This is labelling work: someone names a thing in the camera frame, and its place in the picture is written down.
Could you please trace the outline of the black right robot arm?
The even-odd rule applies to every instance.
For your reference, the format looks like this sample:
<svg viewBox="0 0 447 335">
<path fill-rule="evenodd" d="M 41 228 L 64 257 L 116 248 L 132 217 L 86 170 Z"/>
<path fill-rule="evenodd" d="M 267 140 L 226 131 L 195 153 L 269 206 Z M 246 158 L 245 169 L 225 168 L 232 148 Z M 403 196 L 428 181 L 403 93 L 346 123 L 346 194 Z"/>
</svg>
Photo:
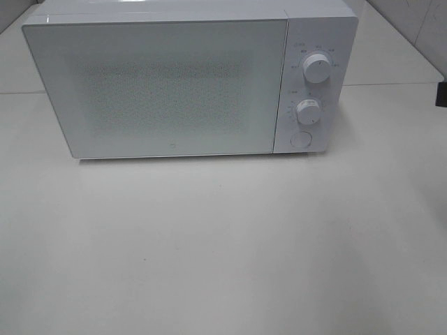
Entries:
<svg viewBox="0 0 447 335">
<path fill-rule="evenodd" d="M 437 107 L 447 107 L 447 82 L 438 83 L 435 105 Z"/>
</svg>

